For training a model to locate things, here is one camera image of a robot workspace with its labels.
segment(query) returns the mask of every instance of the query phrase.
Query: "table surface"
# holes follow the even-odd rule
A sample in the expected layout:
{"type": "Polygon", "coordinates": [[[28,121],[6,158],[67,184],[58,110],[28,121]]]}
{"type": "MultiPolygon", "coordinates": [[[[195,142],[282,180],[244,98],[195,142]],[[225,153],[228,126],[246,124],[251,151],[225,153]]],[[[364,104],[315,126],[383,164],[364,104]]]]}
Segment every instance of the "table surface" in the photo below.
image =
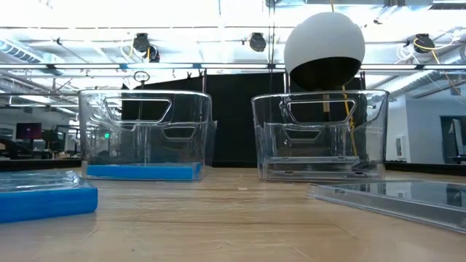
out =
{"type": "Polygon", "coordinates": [[[96,213],[1,224],[0,261],[466,261],[464,234],[308,199],[305,183],[260,182],[256,172],[94,180],[96,213]]]}

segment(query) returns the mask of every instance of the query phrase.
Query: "white wall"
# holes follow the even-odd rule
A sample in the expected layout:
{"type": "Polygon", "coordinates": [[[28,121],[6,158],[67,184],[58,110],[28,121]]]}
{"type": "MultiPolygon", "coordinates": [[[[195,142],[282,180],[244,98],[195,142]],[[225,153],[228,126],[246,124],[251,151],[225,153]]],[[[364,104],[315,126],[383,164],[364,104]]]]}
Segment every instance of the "white wall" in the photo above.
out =
{"type": "Polygon", "coordinates": [[[412,162],[410,157],[410,144],[408,135],[408,114],[406,112],[406,97],[401,95],[395,102],[388,103],[388,125],[387,125],[387,160],[404,160],[412,162]],[[396,154],[396,138],[404,135],[405,157],[400,158],[396,154]]]}
{"type": "Polygon", "coordinates": [[[441,116],[466,116],[455,100],[408,99],[409,147],[412,163],[444,164],[441,116]]]}

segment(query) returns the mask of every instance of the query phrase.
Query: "white spherical lamp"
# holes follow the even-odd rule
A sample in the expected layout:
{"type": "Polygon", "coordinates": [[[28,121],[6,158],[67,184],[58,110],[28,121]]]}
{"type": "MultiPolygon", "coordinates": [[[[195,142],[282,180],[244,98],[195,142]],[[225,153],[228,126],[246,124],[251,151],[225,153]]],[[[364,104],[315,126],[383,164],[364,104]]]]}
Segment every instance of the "white spherical lamp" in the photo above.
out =
{"type": "Polygon", "coordinates": [[[365,52],[359,26],[338,12],[323,12],[293,29],[285,45],[285,66],[306,90],[340,90],[358,72],[365,52]]]}

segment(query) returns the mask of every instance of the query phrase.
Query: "ceiling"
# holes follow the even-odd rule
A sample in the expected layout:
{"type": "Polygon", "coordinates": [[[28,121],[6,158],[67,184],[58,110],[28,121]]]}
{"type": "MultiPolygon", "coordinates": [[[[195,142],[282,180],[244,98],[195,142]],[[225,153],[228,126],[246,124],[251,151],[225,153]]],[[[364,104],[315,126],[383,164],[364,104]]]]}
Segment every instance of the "ceiling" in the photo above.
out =
{"type": "MultiPolygon", "coordinates": [[[[305,0],[276,2],[275,8],[268,8],[265,0],[16,0],[9,1],[6,12],[2,12],[0,40],[32,52],[43,63],[141,63],[141,54],[133,52],[130,56],[137,33],[149,34],[161,63],[283,63],[285,42],[293,28],[313,14],[330,12],[331,6],[321,0],[308,1],[316,4],[306,4],[305,0]],[[249,47],[248,38],[256,32],[263,33],[268,41],[264,52],[249,47]]],[[[444,47],[437,51],[440,57],[466,41],[466,10],[461,5],[454,9],[443,5],[440,9],[433,8],[431,0],[406,0],[404,7],[386,7],[384,3],[335,0],[335,11],[362,28],[365,64],[417,63],[398,54],[406,40],[417,33],[428,33],[437,47],[444,47]]],[[[416,53],[415,57],[419,63],[435,62],[430,53],[416,53]]],[[[0,52],[0,63],[23,61],[0,52]]],[[[247,72],[219,69],[209,74],[247,72]]],[[[10,73],[52,86],[53,75],[41,71],[10,73]]],[[[130,86],[137,84],[131,82],[131,72],[92,71],[93,78],[86,77],[88,73],[65,70],[55,85],[77,91],[120,88],[123,81],[130,86]]],[[[151,81],[186,75],[186,70],[154,70],[151,81]]],[[[370,88],[375,88],[393,77],[368,73],[366,80],[370,88]]]]}

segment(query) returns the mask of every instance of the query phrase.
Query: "computer monitor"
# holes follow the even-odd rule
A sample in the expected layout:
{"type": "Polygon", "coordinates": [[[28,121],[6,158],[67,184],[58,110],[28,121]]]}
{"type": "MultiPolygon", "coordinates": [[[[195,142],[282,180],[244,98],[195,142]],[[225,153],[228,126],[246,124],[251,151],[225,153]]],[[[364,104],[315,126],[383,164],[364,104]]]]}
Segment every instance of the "computer monitor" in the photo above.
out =
{"type": "Polygon", "coordinates": [[[16,139],[42,138],[42,123],[17,123],[16,139]]]}

